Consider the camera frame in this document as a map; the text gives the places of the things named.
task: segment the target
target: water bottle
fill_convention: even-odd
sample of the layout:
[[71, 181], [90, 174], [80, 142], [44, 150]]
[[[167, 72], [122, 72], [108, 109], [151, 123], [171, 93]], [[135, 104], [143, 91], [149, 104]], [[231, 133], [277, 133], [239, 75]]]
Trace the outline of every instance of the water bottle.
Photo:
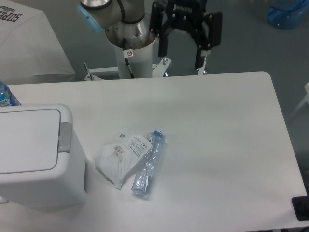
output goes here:
[[0, 106], [21, 105], [9, 87], [0, 81]]
[[132, 191], [141, 196], [149, 195], [151, 185], [154, 181], [154, 175], [159, 165], [160, 156], [164, 144], [162, 132], [156, 130], [152, 135], [153, 148], [142, 159], [142, 165], [136, 173], [132, 186]]
[[309, 0], [275, 0], [269, 8], [269, 22], [281, 29], [297, 27], [309, 7]]

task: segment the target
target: mask packaging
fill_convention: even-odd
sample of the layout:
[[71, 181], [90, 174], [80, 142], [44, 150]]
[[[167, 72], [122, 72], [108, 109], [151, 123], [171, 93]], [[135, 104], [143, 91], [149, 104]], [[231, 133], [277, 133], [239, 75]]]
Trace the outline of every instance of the mask packaging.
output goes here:
[[97, 149], [94, 158], [96, 169], [121, 190], [125, 175], [151, 148], [151, 142], [144, 136], [128, 130], [122, 131]]

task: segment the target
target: plastic bag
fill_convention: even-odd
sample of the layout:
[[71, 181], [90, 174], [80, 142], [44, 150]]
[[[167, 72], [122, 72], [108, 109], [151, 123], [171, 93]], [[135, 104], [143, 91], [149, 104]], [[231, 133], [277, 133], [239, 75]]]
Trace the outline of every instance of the plastic bag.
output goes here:
[[121, 190], [125, 175], [151, 148], [151, 142], [144, 136], [128, 130], [120, 132], [97, 149], [94, 158], [96, 169]]

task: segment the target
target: gray floor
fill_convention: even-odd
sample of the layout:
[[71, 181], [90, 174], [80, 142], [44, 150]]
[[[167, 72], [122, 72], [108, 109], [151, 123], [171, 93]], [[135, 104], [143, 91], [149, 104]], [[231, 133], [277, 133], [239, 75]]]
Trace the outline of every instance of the gray floor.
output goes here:
[[[77, 80], [85, 76], [83, 63], [89, 68], [113, 67], [113, 48], [104, 33], [92, 34], [76, 13], [78, 0], [14, 0], [44, 10]], [[208, 0], [207, 11], [223, 12], [222, 43], [207, 58], [209, 74], [266, 71], [273, 80], [285, 118], [305, 96], [309, 82], [309, 13], [295, 29], [272, 27], [266, 18], [272, 0]], [[150, 12], [151, 1], [146, 1]], [[154, 46], [154, 62], [157, 45]], [[169, 37], [168, 58], [171, 75], [194, 74], [196, 47], [190, 36], [173, 32]], [[287, 128], [301, 170], [309, 169], [309, 110], [301, 112]]]

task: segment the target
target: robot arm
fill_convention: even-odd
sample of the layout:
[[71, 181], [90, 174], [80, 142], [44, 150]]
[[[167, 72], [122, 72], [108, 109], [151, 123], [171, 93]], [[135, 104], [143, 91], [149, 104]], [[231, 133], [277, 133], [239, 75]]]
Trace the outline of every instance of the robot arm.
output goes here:
[[102, 28], [117, 22], [134, 24], [145, 15], [144, 0], [81, 0], [86, 20], [92, 17]]
[[[168, 0], [167, 4], [154, 2], [150, 20], [150, 31], [159, 40], [159, 56], [168, 51], [168, 35], [174, 30], [186, 31], [197, 45], [195, 68], [203, 66], [204, 57], [221, 43], [222, 13], [206, 13], [206, 0]], [[164, 12], [168, 19], [162, 24]], [[202, 23], [209, 28], [208, 37]]]

